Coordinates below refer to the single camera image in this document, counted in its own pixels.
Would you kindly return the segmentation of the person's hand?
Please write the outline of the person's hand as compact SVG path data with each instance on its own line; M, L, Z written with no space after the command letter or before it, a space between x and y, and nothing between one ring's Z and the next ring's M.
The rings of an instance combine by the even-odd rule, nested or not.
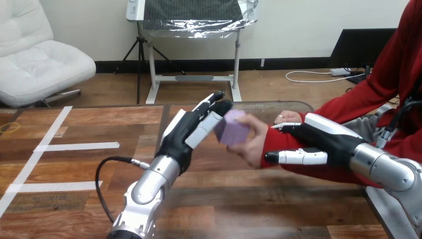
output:
M250 114L237 117L236 121L247 125L253 130L254 137L246 142L227 146L227 151L246 160L249 166L256 169L261 168L261 157L268 132L268 125Z
M302 120L302 116L298 112L282 111L281 113L279 113L276 116L276 118L274 120L274 125L286 123L286 122L301 123L301 122L303 122L303 120Z

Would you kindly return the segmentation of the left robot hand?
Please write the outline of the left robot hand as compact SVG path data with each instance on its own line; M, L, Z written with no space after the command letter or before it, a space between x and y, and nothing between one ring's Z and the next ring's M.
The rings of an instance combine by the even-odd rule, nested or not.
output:
M224 100L225 91L210 94L194 109L179 110L173 117L161 138L160 148L155 156L168 156L178 163L180 174L191 164L195 149L223 120L232 108L230 100Z

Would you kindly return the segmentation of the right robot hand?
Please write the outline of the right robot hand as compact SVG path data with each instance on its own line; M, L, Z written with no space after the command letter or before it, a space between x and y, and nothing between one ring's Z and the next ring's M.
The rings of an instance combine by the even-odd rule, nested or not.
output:
M286 122L272 128L290 134L305 145L305 148L266 152L264 160L273 164L348 167L355 148L367 143L354 131L314 113L307 114L303 123Z

